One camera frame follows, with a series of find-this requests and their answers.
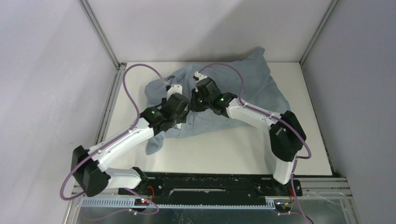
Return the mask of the grey-blue pillowcase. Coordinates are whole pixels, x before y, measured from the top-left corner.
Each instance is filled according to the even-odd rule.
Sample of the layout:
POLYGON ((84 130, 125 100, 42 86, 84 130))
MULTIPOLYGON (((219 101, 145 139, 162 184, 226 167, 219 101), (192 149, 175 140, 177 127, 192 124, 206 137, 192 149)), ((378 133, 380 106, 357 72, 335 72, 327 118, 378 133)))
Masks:
MULTIPOLYGON (((290 110, 290 105, 273 80, 264 53, 265 49, 258 47, 245 59, 230 62, 227 66, 212 65, 205 68, 203 64, 192 63, 176 70, 165 80, 169 84, 181 84, 183 95, 191 98, 191 90, 196 86, 193 75, 200 71, 213 79, 221 92, 241 94, 241 98, 250 104, 283 113, 290 110)), ((211 110, 189 112, 181 129, 174 127, 149 139, 145 151, 147 155, 158 152, 163 147, 165 138, 181 139, 246 125, 236 119, 218 116, 211 110)))

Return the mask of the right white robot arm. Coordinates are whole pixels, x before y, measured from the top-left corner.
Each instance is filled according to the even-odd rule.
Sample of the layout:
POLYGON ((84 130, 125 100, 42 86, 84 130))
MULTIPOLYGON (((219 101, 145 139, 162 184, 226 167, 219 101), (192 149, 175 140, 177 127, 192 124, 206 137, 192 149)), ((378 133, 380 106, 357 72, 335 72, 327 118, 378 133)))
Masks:
POLYGON ((195 72, 193 79, 196 87, 191 91, 192 111, 211 110, 218 116, 245 122, 268 133, 270 167, 274 178, 272 190, 277 195, 288 192, 297 153, 306 144, 306 135, 296 115, 291 111, 268 111, 247 103, 235 94, 222 93, 213 79, 199 72, 195 72))

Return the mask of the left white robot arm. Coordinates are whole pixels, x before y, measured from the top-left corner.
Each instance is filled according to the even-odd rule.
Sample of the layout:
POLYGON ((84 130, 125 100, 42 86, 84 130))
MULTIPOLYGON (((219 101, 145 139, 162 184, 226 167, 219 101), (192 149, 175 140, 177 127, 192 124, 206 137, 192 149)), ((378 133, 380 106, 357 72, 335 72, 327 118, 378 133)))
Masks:
POLYGON ((139 168, 119 169, 111 164, 136 145, 185 122, 189 100, 182 90, 180 84, 170 86, 159 106, 146 108, 118 134, 89 149, 78 146, 73 150, 71 172, 83 194, 93 197, 112 188, 146 192, 147 177, 139 168))

